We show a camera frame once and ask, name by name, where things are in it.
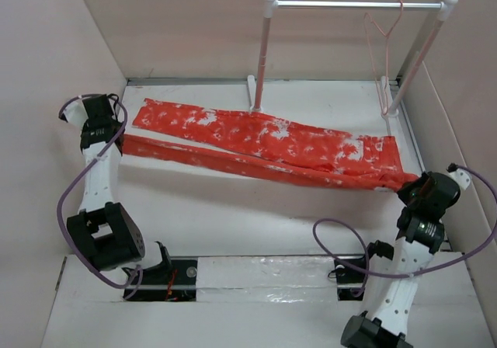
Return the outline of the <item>red white tie-dye trousers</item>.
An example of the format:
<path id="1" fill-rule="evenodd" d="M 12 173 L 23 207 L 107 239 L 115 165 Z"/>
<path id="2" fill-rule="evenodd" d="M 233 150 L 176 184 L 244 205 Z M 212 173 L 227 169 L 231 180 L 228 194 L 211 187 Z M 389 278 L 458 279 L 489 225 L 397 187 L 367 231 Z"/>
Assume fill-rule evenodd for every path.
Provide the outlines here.
<path id="1" fill-rule="evenodd" d="M 136 128 L 193 145 L 128 134 L 127 155 L 298 186 L 388 189 L 414 181 L 394 137 L 351 133 L 236 110 L 145 99 Z"/>

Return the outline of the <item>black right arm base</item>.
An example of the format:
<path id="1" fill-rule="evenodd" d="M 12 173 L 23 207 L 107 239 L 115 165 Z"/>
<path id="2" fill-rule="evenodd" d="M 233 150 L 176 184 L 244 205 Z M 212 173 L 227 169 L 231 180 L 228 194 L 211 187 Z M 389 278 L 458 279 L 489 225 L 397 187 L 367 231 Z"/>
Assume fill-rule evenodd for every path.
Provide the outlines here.
<path id="1" fill-rule="evenodd" d="M 367 255 L 370 259 L 374 257 L 386 257 L 393 260 L 394 247 L 386 242 L 375 241 L 367 246 Z M 337 284 L 337 298 L 339 301 L 362 301 L 363 294 L 359 294 L 359 289 L 363 285 L 365 275 L 345 267 L 337 260 L 334 261 L 334 268 L 328 273 L 328 278 Z"/>

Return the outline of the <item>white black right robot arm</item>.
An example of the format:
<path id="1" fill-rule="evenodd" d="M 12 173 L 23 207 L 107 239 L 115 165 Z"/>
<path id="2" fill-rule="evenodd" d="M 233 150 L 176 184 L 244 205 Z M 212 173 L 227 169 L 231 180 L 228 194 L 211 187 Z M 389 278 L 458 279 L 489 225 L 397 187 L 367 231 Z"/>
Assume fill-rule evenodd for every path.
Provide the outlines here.
<path id="1" fill-rule="evenodd" d="M 404 204 L 393 245 L 359 261 L 367 280 L 358 315 L 342 332 L 344 347 L 408 347 L 408 317 L 421 280 L 445 239 L 442 218 L 471 184 L 462 169 L 424 172 L 397 192 Z"/>

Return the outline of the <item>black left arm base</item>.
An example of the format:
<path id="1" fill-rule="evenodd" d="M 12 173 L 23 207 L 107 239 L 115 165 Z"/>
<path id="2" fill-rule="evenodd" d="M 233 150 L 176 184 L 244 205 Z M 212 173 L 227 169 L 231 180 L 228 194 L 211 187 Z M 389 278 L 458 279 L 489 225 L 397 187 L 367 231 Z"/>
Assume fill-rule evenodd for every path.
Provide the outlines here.
<path id="1" fill-rule="evenodd" d="M 196 301 L 197 257 L 171 257 L 159 241 L 161 261 L 143 270 L 123 292 L 125 301 L 192 302 Z"/>

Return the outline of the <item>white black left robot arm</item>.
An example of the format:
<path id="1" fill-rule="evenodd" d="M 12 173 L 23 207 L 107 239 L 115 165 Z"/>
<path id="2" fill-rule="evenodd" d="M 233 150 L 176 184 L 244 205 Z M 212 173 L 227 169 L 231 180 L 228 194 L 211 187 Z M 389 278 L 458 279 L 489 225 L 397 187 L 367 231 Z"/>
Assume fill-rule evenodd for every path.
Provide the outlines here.
<path id="1" fill-rule="evenodd" d="M 113 270 L 145 256 L 140 229 L 118 201 L 118 168 L 123 155 L 125 122 L 116 113 L 116 94 L 83 96 L 60 118 L 81 128 L 80 149 L 89 169 L 78 213 L 66 228 L 75 248 L 98 271 Z"/>

